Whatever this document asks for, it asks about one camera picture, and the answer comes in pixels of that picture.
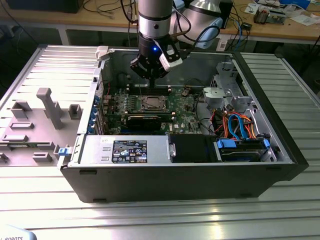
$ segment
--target blue clip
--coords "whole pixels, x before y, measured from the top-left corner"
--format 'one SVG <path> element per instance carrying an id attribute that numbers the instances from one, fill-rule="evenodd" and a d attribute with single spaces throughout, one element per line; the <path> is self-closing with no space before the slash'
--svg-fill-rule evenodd
<path id="1" fill-rule="evenodd" d="M 94 102 L 94 104 L 99 104 L 100 103 L 100 97 L 98 97 L 97 95 L 94 95 L 93 102 Z"/>
<path id="2" fill-rule="evenodd" d="M 270 143 L 269 143 L 269 141 L 268 141 L 267 139 L 264 139 L 264 140 L 263 140 L 263 143 L 264 143 L 266 149 L 269 149 L 269 148 L 270 148 Z"/>
<path id="3" fill-rule="evenodd" d="M 219 139 L 217 142 L 218 148 L 229 148 L 229 149 L 235 149 L 237 148 L 235 140 L 232 139 Z"/>
<path id="4" fill-rule="evenodd" d="M 98 112 L 98 110 L 97 110 L 95 107 L 92 107 L 92 108 L 91 108 L 91 113 L 94 113 L 94 114 L 95 114 L 96 112 Z"/>
<path id="5" fill-rule="evenodd" d="M 87 134 L 93 134 L 94 133 L 94 129 L 91 126 L 88 126 L 88 128 L 86 129 L 86 133 Z"/>
<path id="6" fill-rule="evenodd" d="M 91 119 L 95 119 L 96 117 L 97 117 L 97 116 L 95 115 L 94 112 L 91 112 L 91 113 L 90 113 L 90 118 L 91 118 Z"/>
<path id="7" fill-rule="evenodd" d="M 69 156 L 72 153 L 72 147 L 61 147 L 58 151 L 59 156 Z"/>
<path id="8" fill-rule="evenodd" d="M 90 118 L 90 119 L 89 119 L 89 124 L 88 124 L 88 125 L 89 125 L 89 126 L 94 125 L 94 124 L 95 124 L 94 120 L 95 120 L 95 119 Z"/>

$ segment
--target floor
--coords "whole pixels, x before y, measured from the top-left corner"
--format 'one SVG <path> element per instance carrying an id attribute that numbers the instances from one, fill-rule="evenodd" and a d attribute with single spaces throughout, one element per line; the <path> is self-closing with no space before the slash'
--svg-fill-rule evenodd
<path id="1" fill-rule="evenodd" d="M 36 45 L 21 28 L 15 27 L 15 36 L 12 39 L 2 37 L 0 39 L 0 96 L 2 96 L 10 84 L 15 80 L 20 70 L 24 67 L 31 54 L 36 49 Z M 51 28 L 26 28 L 39 44 L 60 45 L 59 33 Z M 115 47 L 128 47 L 128 35 L 122 32 L 102 32 L 96 31 L 68 30 L 68 36 L 72 45 L 77 46 L 98 46 L 108 45 Z M 137 46 L 136 34 L 130 34 L 131 46 Z M 218 41 L 215 41 L 210 50 L 215 50 Z M 304 60 L 308 59 L 308 45 L 301 44 L 277 44 L 270 42 L 248 41 L 248 43 L 237 49 L 237 52 L 256 52 L 256 53 L 276 53 L 281 54 L 291 64 L 291 66 L 300 72 Z M 317 94 L 320 86 L 315 80 L 320 79 L 320 56 L 312 60 L 311 65 L 302 74 L 303 80 Z"/>

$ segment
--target black box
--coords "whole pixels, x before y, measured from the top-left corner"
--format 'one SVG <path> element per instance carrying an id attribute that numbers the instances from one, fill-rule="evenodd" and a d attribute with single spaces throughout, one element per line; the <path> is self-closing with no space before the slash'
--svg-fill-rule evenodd
<path id="1" fill-rule="evenodd" d="M 76 14 L 84 0 L 7 0 L 11 9 Z"/>
<path id="2" fill-rule="evenodd" d="M 228 19 L 229 19 L 229 15 L 232 9 L 232 5 L 233 5 L 233 1 L 232 0 L 221 0 L 220 1 L 220 5 L 219 8 L 221 10 L 221 18 L 223 20 L 222 22 L 222 29 L 225 29 L 228 23 Z"/>

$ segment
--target gray plastic block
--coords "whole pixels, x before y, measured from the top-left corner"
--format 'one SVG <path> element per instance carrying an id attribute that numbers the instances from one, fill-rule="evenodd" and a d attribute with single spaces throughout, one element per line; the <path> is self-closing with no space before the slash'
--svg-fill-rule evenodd
<path id="1" fill-rule="evenodd" d="M 79 104 L 70 104 L 68 112 L 72 120 L 81 119 L 82 110 Z"/>
<path id="2" fill-rule="evenodd" d="M 36 97 L 39 98 L 45 107 L 45 110 L 51 119 L 51 122 L 55 129 L 61 129 L 63 127 L 63 123 L 60 119 L 60 107 L 56 109 L 54 102 L 52 101 L 51 89 L 46 87 L 40 87 L 38 92 L 36 93 Z"/>
<path id="3" fill-rule="evenodd" d="M 56 159 L 59 159 L 59 149 L 60 149 L 60 146 L 57 144 L 53 150 L 53 155 L 56 157 Z"/>
<path id="4" fill-rule="evenodd" d="M 10 124 L 11 129 L 33 129 L 35 125 L 29 121 L 12 122 Z"/>
<path id="5" fill-rule="evenodd" d="M 51 141 L 48 142 L 47 144 L 38 144 L 37 145 L 38 149 L 40 150 L 54 150 L 55 149 L 55 144 Z"/>
<path id="6" fill-rule="evenodd" d="M 28 140 L 27 135 L 5 135 L 2 141 L 8 142 L 26 142 Z"/>
<path id="7" fill-rule="evenodd" d="M 29 106 L 28 102 L 26 101 L 16 101 L 16 104 L 19 104 L 23 110 L 32 111 L 31 107 Z"/>
<path id="8" fill-rule="evenodd" d="M 32 111 L 26 101 L 16 101 L 13 107 L 11 108 L 11 112 L 15 116 L 18 121 L 27 121 L 28 117 L 25 112 Z"/>
<path id="9" fill-rule="evenodd" d="M 0 151 L 11 151 L 11 147 L 8 144 L 0 144 Z"/>
<path id="10" fill-rule="evenodd" d="M 37 163 L 47 163 L 52 161 L 52 158 L 48 152 L 34 152 L 32 158 Z"/>
<path id="11" fill-rule="evenodd" d="M 61 118 L 62 114 L 64 112 L 61 110 L 60 105 L 59 105 L 59 103 L 57 101 L 54 101 L 53 103 L 54 103 L 55 109 L 59 112 L 59 117 Z M 47 113 L 47 110 L 44 109 L 43 111 L 44 111 L 44 114 L 46 115 L 46 117 L 49 119 L 50 117 L 49 117 L 49 115 Z"/>
<path id="12" fill-rule="evenodd" d="M 0 152 L 0 162 L 7 163 L 8 159 L 9 158 L 3 152 Z"/>

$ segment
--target green circuit board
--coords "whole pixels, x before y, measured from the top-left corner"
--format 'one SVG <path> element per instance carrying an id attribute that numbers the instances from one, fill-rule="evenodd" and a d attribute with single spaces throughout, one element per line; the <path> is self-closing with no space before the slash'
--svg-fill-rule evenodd
<path id="1" fill-rule="evenodd" d="M 161 119 L 160 130 L 153 135 L 201 134 L 194 113 L 194 95 L 182 96 L 183 88 L 172 88 L 169 95 L 129 95 L 124 89 L 111 92 L 104 100 L 104 114 L 109 134 L 139 134 L 127 127 L 130 116 L 151 116 Z"/>

